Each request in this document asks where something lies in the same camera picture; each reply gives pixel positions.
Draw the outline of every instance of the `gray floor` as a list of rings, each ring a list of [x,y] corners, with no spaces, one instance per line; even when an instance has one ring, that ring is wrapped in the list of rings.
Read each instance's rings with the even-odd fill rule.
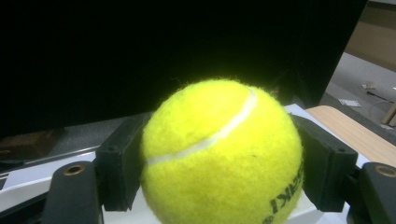
[[[396,90],[393,89],[396,87],[396,73],[344,53],[320,104],[339,109],[396,146],[396,128],[381,123],[392,103],[367,94],[362,84],[368,82],[375,86],[370,92],[388,101],[396,101]],[[341,105],[338,99],[358,101],[361,106]]]

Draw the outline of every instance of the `tennis ball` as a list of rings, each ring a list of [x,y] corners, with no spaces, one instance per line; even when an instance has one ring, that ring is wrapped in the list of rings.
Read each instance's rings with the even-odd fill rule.
[[[203,81],[174,93],[145,126],[142,189],[162,223],[281,223],[302,190],[302,153],[269,94]]]

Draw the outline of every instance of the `white seam on tennis ball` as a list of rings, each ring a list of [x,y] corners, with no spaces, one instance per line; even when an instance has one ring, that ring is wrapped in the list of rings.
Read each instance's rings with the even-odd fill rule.
[[[167,154],[159,157],[150,158],[147,160],[147,165],[152,165],[155,163],[163,162],[163,161],[170,161],[174,159],[180,159],[185,156],[188,156],[194,152],[204,150],[208,147],[215,145],[220,139],[226,138],[230,132],[233,131],[240,123],[242,123],[248,116],[250,115],[251,111],[256,107],[257,104],[257,96],[253,90],[248,89],[249,96],[246,99],[244,105],[242,106],[241,111],[237,115],[235,115],[224,127],[222,127],[217,133],[213,134],[209,138],[185,149],[179,151],[175,154]]]

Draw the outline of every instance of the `wooden table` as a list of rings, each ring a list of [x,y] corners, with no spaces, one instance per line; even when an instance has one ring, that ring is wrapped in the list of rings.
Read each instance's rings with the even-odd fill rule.
[[[396,146],[330,106],[321,105],[306,112],[337,134],[369,161],[396,167]]]

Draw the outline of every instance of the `yellow tennis ball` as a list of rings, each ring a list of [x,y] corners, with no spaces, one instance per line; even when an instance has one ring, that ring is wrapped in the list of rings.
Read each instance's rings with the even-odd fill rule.
[[[142,189],[162,223],[282,223],[302,190],[302,145],[284,108],[231,80],[163,102],[141,145]]]

